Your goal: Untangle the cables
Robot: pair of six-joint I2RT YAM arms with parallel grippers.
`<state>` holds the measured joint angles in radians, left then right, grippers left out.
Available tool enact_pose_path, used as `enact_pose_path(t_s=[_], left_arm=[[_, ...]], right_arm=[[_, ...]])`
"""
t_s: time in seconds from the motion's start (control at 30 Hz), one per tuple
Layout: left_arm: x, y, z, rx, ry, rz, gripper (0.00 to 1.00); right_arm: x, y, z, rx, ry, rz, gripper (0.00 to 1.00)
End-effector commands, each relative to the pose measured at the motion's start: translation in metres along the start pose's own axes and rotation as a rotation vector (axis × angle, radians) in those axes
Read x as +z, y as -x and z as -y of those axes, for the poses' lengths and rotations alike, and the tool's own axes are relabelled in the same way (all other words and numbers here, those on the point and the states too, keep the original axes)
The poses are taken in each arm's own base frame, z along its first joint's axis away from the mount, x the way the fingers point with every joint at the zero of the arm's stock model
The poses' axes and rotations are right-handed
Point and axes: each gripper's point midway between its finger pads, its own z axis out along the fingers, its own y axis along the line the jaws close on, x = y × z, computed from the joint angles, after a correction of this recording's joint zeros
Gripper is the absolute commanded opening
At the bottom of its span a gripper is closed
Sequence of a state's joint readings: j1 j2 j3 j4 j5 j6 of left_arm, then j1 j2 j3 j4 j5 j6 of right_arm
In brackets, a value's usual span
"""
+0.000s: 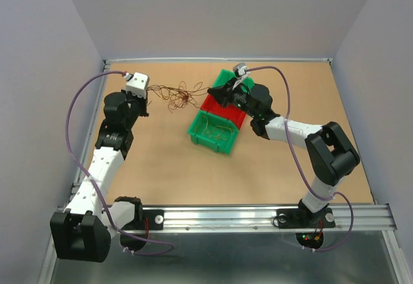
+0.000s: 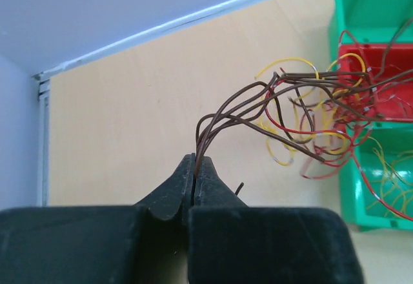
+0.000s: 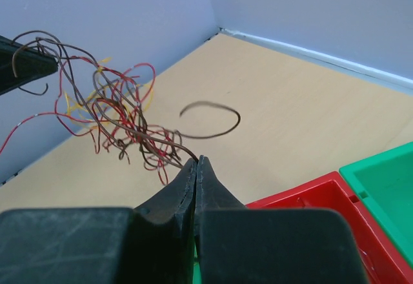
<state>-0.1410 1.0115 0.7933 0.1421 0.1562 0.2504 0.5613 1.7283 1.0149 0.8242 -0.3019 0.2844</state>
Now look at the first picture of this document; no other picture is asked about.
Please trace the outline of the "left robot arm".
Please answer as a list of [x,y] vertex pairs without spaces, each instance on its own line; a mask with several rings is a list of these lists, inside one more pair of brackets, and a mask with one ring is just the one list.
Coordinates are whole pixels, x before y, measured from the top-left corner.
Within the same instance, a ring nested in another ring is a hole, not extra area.
[[59,259],[103,262],[119,229],[143,223],[139,198],[119,197],[108,206],[104,196],[132,145],[134,123],[148,116],[146,105],[145,90],[122,90],[104,98],[105,118],[88,174],[65,209],[55,212],[50,220]]

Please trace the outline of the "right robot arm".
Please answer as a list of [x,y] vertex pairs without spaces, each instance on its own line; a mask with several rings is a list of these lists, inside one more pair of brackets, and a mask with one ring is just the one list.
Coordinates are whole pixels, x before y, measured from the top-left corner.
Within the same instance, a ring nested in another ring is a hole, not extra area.
[[308,152],[315,178],[300,201],[297,218],[304,226],[313,225],[338,185],[359,165],[359,154],[338,123],[309,125],[288,120],[272,110],[273,99],[266,86],[255,84],[246,90],[236,82],[234,77],[223,86],[209,88],[208,94],[221,107],[233,106],[249,115],[257,136],[284,141],[290,149],[297,146]]

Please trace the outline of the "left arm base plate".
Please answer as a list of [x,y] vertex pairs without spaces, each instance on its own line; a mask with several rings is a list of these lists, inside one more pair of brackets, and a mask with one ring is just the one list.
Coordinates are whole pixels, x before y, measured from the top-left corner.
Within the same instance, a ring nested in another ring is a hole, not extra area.
[[165,212],[162,209],[144,209],[142,219],[134,219],[127,223],[123,230],[163,230]]

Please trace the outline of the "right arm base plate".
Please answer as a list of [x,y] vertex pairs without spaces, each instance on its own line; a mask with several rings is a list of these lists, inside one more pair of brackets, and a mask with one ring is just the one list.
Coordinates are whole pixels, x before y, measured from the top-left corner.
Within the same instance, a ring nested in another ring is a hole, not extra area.
[[300,208],[282,208],[276,210],[273,224],[280,229],[305,229],[305,228],[334,228],[334,218],[327,219],[332,215],[331,208],[324,208],[317,213],[311,213]]

